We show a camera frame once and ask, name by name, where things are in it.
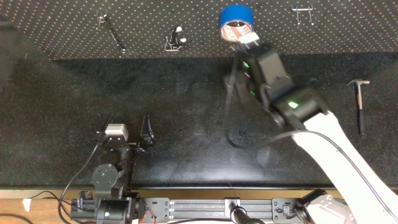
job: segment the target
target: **hammer handle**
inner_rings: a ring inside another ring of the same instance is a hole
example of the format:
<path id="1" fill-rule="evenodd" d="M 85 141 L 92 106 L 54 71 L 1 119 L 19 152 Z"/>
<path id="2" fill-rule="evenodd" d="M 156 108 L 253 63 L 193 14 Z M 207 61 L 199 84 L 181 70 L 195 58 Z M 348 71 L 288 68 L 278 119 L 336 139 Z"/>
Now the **hammer handle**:
<path id="1" fill-rule="evenodd" d="M 365 127 L 364 127 L 364 116 L 362 109 L 358 110 L 358 131 L 360 136 L 365 135 Z"/>

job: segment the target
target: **pegboard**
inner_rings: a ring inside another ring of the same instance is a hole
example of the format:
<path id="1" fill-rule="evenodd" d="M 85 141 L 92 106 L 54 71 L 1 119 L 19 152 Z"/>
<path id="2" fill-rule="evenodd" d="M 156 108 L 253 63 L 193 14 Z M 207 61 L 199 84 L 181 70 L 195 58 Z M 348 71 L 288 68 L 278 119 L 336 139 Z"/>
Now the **pegboard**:
<path id="1" fill-rule="evenodd" d="M 280 54 L 398 52 L 396 0 L 0 0 L 0 13 L 25 33 L 49 59 L 231 56 L 220 37 L 220 12 L 244 4 L 254 13 L 263 42 Z M 292 7 L 312 6 L 300 12 Z M 97 12 L 128 49 L 122 54 L 111 34 L 97 29 Z M 182 26 L 187 46 L 165 52 L 166 37 Z"/>

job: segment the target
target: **wooden floor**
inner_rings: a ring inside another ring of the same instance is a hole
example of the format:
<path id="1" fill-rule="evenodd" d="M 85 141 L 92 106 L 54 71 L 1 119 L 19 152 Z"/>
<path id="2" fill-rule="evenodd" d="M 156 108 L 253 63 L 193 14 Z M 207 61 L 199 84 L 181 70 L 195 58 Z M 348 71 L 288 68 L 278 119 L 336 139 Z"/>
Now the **wooden floor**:
<path id="1" fill-rule="evenodd" d="M 11 213 L 21 215 L 29 219 L 32 223 L 62 223 L 58 216 L 57 205 L 55 199 L 32 199 L 30 202 L 30 210 L 27 212 L 22 203 L 23 198 L 29 198 L 41 192 L 42 190 L 0 190 L 0 214 Z M 56 196 L 60 196 L 61 190 L 51 190 Z M 76 198 L 80 190 L 70 190 L 66 197 L 70 199 Z M 225 197 L 235 197 L 244 199 L 272 199 L 274 197 L 303 197 L 311 191 L 308 190 L 140 190 L 141 197 L 168 197 L 171 199 L 222 199 Z M 341 198 L 337 190 L 329 190 L 329 194 L 334 197 Z M 38 198 L 51 197 L 48 193 L 44 193 Z M 67 212 L 70 206 L 65 204 Z M 9 217 L 0 217 L 0 223 L 26 223 L 22 220 Z"/>

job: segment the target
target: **green light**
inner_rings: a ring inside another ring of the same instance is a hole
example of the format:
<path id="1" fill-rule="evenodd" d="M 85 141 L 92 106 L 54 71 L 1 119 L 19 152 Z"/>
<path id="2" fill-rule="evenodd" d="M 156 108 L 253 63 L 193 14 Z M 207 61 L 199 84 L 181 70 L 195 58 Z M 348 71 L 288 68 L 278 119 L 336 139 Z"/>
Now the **green light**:
<path id="1" fill-rule="evenodd" d="M 243 67 L 244 67 L 245 69 L 249 69 L 249 65 L 248 65 L 246 62 L 243 62 Z"/>
<path id="2" fill-rule="evenodd" d="M 287 103 L 291 108 L 296 109 L 299 105 L 294 103 L 293 101 L 290 101 Z"/>

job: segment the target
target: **blue tape roll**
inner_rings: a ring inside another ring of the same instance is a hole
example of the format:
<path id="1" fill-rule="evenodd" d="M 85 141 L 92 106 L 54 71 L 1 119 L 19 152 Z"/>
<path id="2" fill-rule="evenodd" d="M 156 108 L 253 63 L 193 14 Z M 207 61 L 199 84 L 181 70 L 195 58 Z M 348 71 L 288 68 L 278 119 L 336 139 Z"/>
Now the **blue tape roll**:
<path id="1" fill-rule="evenodd" d="M 228 24 L 237 22 L 239 26 Z M 250 8 L 242 5 L 226 7 L 220 16 L 220 36 L 230 42 L 237 42 L 239 37 L 254 31 L 254 16 Z"/>

